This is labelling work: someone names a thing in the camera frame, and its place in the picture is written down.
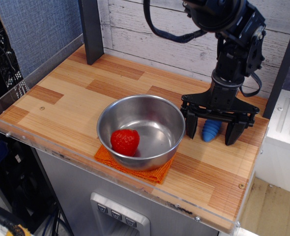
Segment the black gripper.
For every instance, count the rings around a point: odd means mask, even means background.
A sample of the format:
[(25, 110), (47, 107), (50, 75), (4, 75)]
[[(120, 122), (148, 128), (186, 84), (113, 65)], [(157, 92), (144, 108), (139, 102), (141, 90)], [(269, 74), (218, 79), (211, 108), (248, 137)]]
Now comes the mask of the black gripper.
[(228, 86), (212, 80), (210, 88), (202, 93), (182, 96), (181, 112), (186, 119), (186, 134), (194, 138), (198, 118), (227, 122), (225, 144), (233, 145), (245, 127), (252, 127), (259, 108), (236, 97), (240, 84)]

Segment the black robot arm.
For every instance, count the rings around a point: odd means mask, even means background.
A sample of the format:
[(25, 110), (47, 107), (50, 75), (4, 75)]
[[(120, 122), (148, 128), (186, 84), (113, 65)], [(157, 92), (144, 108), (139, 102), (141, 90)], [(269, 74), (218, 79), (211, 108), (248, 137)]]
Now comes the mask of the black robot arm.
[(236, 95), (246, 77), (262, 86), (255, 71), (264, 61), (265, 19), (246, 0), (185, 0), (183, 5), (197, 27), (203, 33), (214, 33), (218, 40), (210, 88), (181, 98), (186, 134), (194, 137), (199, 118), (226, 122), (225, 144), (233, 145), (246, 128), (254, 125), (260, 111)]

